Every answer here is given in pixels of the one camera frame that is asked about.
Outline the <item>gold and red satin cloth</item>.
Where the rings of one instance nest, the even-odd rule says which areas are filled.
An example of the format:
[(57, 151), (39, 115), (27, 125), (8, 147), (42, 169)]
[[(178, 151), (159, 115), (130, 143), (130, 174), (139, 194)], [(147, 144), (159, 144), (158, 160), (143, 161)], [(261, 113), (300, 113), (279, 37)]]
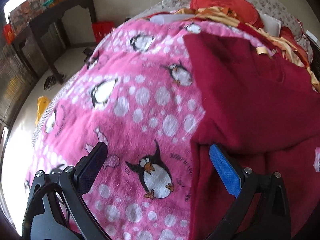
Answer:
[(296, 43), (294, 36), (288, 27), (281, 25), (280, 35), (278, 37), (271, 36), (265, 32), (263, 28), (257, 29), (248, 23), (243, 23), (234, 17), (229, 17), (220, 7), (201, 9), (182, 8), (174, 12), (174, 14), (190, 14), (191, 19), (223, 23), (230, 27), (235, 27), (247, 32), (249, 35), (259, 39), (274, 54), (280, 55), (283, 59), (305, 69), (310, 75), (310, 81), (313, 89), (319, 92), (319, 81), (311, 70), (308, 56), (305, 50)]

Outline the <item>red bag on floor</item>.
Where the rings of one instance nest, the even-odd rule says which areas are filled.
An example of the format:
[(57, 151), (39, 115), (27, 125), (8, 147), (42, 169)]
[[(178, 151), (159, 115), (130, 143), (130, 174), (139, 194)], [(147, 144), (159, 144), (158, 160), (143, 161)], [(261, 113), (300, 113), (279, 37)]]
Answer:
[(113, 21), (99, 21), (92, 23), (92, 30), (96, 43), (99, 43), (115, 27)]

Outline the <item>dark red fleece shirt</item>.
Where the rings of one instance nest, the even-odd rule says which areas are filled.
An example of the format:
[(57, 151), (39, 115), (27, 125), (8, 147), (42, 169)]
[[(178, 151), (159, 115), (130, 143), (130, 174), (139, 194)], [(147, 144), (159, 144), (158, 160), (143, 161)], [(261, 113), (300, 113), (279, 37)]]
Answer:
[(254, 172), (279, 172), (297, 234), (319, 204), (319, 94), (309, 75), (242, 38), (185, 35), (204, 117), (191, 137), (190, 239), (204, 239), (233, 198), (209, 158), (219, 145)]

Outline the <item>yellow cloth on floor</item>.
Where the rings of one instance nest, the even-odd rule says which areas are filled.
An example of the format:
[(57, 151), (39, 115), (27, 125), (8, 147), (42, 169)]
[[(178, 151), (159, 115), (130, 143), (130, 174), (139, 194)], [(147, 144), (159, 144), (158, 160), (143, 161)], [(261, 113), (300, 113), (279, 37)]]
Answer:
[(41, 96), (37, 100), (37, 113), (36, 113), (36, 120), (35, 125), (37, 126), (39, 124), (39, 121), (41, 119), (41, 116), (43, 115), (44, 111), (50, 104), (51, 100), (46, 96)]

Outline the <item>dark wooden side table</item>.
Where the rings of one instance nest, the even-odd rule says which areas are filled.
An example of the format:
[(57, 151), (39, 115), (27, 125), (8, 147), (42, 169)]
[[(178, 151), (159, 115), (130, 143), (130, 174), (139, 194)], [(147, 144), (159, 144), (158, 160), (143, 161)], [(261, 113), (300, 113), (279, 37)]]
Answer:
[(94, 0), (65, 0), (58, 5), (53, 6), (52, 8), (46, 9), (43, 13), (33, 18), (12, 41), (11, 45), (17, 53), (18, 58), (26, 66), (27, 70), (29, 70), (34, 78), (39, 79), (40, 77), (22, 50), (22, 48), (25, 47), (26, 42), (30, 39), (34, 40), (40, 56), (44, 58), (49, 70), (52, 72), (57, 82), (60, 84), (63, 83), (63, 77), (58, 72), (54, 61), (49, 56), (49, 52), (42, 41), (42, 37), (48, 33), (50, 26), (55, 24), (57, 26), (57, 32), (61, 37), (62, 43), (65, 45), (66, 49), (71, 48), (72, 44), (66, 33), (62, 18), (67, 10), (77, 6), (87, 9), (89, 11), (91, 22), (97, 22)]

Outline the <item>red heart pillow left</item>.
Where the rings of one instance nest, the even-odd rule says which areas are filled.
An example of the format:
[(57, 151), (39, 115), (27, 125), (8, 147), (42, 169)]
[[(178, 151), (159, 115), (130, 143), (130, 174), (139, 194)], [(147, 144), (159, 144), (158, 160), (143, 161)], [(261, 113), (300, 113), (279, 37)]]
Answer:
[(190, 0), (191, 9), (220, 7), (229, 17), (248, 23), (257, 29), (264, 24), (257, 9), (246, 0)]

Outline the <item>white pillow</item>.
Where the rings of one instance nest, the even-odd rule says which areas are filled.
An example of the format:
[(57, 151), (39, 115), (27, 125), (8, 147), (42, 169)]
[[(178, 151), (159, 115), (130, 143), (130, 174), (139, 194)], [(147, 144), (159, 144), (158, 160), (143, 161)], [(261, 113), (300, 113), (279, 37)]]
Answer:
[(264, 31), (270, 34), (271, 36), (278, 37), (280, 35), (281, 30), (281, 21), (271, 16), (268, 16), (267, 14), (263, 14), (262, 12), (260, 12), (259, 15), (264, 25)]

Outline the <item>pink penguin blanket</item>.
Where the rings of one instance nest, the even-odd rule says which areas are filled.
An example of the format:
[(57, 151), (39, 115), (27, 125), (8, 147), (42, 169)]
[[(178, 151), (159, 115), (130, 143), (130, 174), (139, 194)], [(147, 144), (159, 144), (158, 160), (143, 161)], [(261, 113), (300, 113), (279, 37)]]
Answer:
[(212, 21), (124, 23), (44, 114), (29, 177), (75, 165), (104, 142), (108, 158), (84, 200), (105, 231), (114, 239), (190, 239), (190, 141), (204, 109), (183, 38), (201, 32), (281, 57)]

